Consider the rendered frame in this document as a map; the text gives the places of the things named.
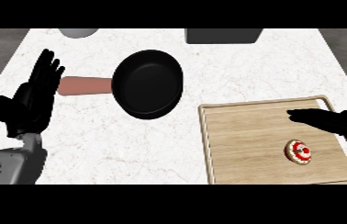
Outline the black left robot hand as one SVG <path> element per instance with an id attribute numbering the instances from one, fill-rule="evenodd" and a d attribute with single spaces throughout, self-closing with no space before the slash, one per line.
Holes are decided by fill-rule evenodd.
<path id="1" fill-rule="evenodd" d="M 0 95 L 0 122 L 6 123 L 9 138 L 45 130 L 63 71 L 54 53 L 44 49 L 28 81 L 19 85 L 13 97 Z"/>

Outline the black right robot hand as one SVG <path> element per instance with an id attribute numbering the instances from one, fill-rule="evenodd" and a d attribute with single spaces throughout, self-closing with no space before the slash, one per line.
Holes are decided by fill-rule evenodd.
<path id="1" fill-rule="evenodd" d="M 317 108 L 288 110 L 289 120 L 347 137 L 347 110 L 339 113 Z"/>

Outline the red and white cupcake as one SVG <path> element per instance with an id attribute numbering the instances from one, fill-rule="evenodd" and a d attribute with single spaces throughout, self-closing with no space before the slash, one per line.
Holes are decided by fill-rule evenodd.
<path id="1" fill-rule="evenodd" d="M 291 140 L 285 146 L 285 155 L 298 165 L 307 165 L 311 160 L 311 152 L 299 140 Z"/>

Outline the pale wooden tray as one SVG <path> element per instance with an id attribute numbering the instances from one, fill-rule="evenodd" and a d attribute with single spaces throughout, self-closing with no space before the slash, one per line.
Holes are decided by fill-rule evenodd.
<path id="1" fill-rule="evenodd" d="M 347 140 L 289 121 L 295 108 L 332 110 L 323 95 L 199 106 L 206 179 L 215 184 L 347 184 Z M 311 161 L 285 155 L 291 140 L 308 147 Z"/>

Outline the pale grey round object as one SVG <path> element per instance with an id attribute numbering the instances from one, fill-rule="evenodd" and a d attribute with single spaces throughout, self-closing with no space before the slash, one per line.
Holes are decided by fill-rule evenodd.
<path id="1" fill-rule="evenodd" d="M 59 32 L 71 39 L 81 39 L 88 37 L 97 31 L 96 28 L 60 28 Z"/>

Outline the dark grey box appliance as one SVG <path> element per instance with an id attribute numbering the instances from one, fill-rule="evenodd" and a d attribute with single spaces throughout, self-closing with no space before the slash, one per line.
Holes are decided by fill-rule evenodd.
<path id="1" fill-rule="evenodd" d="M 261 28 L 187 28 L 189 44 L 248 44 L 255 43 Z"/>

